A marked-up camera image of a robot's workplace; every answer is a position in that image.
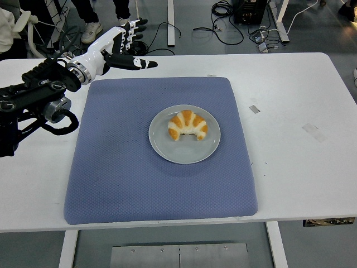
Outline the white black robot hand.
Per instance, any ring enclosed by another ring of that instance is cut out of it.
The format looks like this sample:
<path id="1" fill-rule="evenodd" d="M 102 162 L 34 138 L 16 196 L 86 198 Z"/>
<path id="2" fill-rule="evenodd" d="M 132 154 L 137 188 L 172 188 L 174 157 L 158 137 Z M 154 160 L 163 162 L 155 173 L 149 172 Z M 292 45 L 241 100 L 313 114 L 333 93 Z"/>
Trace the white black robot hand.
<path id="1" fill-rule="evenodd" d="M 111 67 L 124 70 L 155 68 L 155 61 L 123 54 L 131 48 L 137 33 L 146 29 L 147 20 L 135 20 L 124 26 L 113 27 L 87 49 L 87 52 L 69 61 L 67 68 L 83 84 L 92 82 L 98 75 L 104 75 Z"/>

